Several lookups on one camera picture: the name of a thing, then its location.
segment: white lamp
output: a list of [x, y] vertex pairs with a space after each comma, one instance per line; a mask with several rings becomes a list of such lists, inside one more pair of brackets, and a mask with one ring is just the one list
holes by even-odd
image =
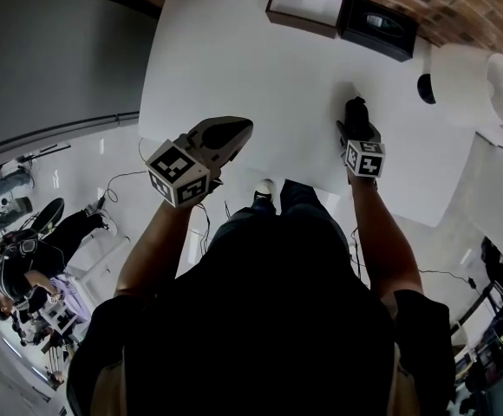
[[503, 125], [502, 54], [456, 44], [435, 48], [430, 75], [422, 75], [417, 88], [453, 125]]

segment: black box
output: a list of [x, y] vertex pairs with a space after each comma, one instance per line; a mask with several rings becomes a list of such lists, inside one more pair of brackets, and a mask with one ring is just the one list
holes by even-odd
[[414, 55], [418, 23], [370, 0], [344, 0], [340, 37], [399, 62]]

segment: white floor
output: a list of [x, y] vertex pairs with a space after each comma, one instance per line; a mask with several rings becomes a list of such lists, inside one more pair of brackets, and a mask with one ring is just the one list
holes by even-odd
[[[115, 175], [126, 172], [145, 171], [138, 153], [140, 137], [136, 127], [124, 127], [72, 140], [72, 148], [39, 159], [34, 168], [36, 189], [32, 196], [35, 210], [44, 207], [56, 197], [65, 199], [65, 216], [95, 201], [107, 189], [108, 181]], [[159, 144], [143, 140], [140, 145], [144, 159], [150, 156]], [[457, 276], [471, 276], [481, 291], [487, 285], [484, 267], [479, 259], [479, 245], [483, 236], [470, 224], [465, 215], [465, 204], [469, 199], [471, 181], [477, 173], [480, 156], [488, 144], [476, 138], [458, 190], [445, 217], [436, 228], [396, 218], [411, 243], [420, 270], [446, 270]], [[284, 179], [273, 177], [238, 166], [238, 162], [223, 169], [224, 186], [209, 196], [204, 204], [211, 219], [210, 237], [226, 220], [225, 202], [230, 213], [251, 203], [254, 186], [265, 177], [271, 177], [282, 188]], [[107, 200], [105, 206], [117, 223], [120, 234], [135, 242], [144, 231], [161, 199], [152, 188], [145, 173], [113, 180], [110, 188], [118, 196], [118, 202]], [[335, 194], [317, 192], [320, 200], [342, 226], [347, 236], [356, 227], [351, 198], [340, 198]], [[206, 218], [202, 210], [196, 209], [190, 221], [190, 231], [181, 258], [179, 274], [191, 269], [200, 259], [199, 241], [206, 230]], [[109, 237], [102, 236], [101, 250], [113, 244]], [[82, 250], [73, 259], [73, 265], [86, 270], [100, 252], [89, 255]], [[113, 293], [114, 282], [121, 268], [122, 257], [117, 257], [114, 266], [95, 279], [95, 289], [102, 299]], [[428, 297], [444, 302], [450, 308], [452, 320], [459, 317], [475, 300], [477, 293], [461, 280], [449, 275], [424, 273], [423, 286]]]

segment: white table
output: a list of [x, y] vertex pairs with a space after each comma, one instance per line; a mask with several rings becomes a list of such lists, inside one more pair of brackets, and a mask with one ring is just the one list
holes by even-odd
[[393, 214], [436, 226], [460, 179], [473, 129], [421, 100], [430, 45], [399, 63], [340, 39], [271, 24], [268, 0], [167, 0], [147, 66], [140, 134], [175, 139], [207, 117], [237, 115], [253, 135], [231, 165], [349, 190], [334, 122], [366, 99], [387, 149], [380, 192]]

